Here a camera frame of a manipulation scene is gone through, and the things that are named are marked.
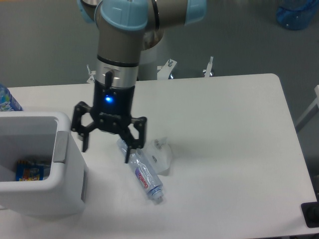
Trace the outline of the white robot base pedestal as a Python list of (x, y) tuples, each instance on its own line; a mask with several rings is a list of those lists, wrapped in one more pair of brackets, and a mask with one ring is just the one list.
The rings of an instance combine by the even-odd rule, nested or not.
[(147, 32), (144, 36), (144, 50), (141, 52), (138, 79), (145, 80), (164, 80), (173, 79), (173, 69), (177, 62), (168, 59), (163, 65), (157, 64), (160, 55), (160, 48), (164, 43), (164, 31)]

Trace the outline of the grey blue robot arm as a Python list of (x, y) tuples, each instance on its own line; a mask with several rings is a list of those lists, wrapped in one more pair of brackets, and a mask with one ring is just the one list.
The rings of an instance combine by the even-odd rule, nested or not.
[(145, 34), (176, 25), (201, 21), (207, 12), (204, 0), (80, 0), (84, 17), (99, 31), (97, 69), (92, 106), (79, 102), (71, 130), (89, 145), (95, 129), (117, 134), (128, 150), (146, 142), (147, 118), (131, 114)]

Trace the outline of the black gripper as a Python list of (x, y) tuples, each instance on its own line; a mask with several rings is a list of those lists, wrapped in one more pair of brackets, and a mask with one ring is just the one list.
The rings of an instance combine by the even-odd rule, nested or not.
[[(89, 147), (89, 134), (95, 129), (122, 134), (127, 146), (125, 163), (129, 162), (132, 150), (142, 149), (146, 142), (147, 118), (132, 118), (131, 108), (135, 87), (105, 88), (100, 82), (94, 85), (93, 106), (81, 101), (74, 107), (71, 131), (82, 138), (82, 152)], [(82, 124), (82, 117), (90, 114), (92, 109), (93, 122), (87, 126)]]

